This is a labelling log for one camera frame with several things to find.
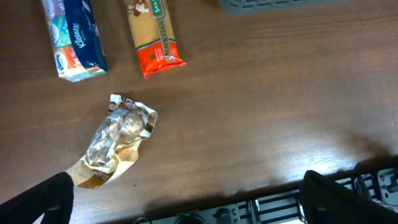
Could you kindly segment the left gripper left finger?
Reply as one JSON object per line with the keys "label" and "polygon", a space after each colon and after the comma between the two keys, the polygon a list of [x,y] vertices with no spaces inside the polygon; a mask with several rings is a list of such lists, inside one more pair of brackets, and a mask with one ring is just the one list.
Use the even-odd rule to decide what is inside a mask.
{"label": "left gripper left finger", "polygon": [[66,172],[55,174],[1,204],[1,223],[69,223],[73,210],[74,183]]}

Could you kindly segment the Kleenex tissue multipack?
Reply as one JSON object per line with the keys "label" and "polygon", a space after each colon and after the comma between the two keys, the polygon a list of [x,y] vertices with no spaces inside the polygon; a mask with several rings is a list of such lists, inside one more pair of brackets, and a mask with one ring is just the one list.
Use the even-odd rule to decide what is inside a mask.
{"label": "Kleenex tissue multipack", "polygon": [[79,82],[108,72],[89,0],[41,0],[58,76]]}

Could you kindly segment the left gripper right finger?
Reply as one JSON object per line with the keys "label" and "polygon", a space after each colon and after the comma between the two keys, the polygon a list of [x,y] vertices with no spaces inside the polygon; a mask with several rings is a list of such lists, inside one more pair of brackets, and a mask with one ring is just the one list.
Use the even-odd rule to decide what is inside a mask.
{"label": "left gripper right finger", "polygon": [[300,183],[300,204],[308,224],[397,224],[397,213],[315,172]]}

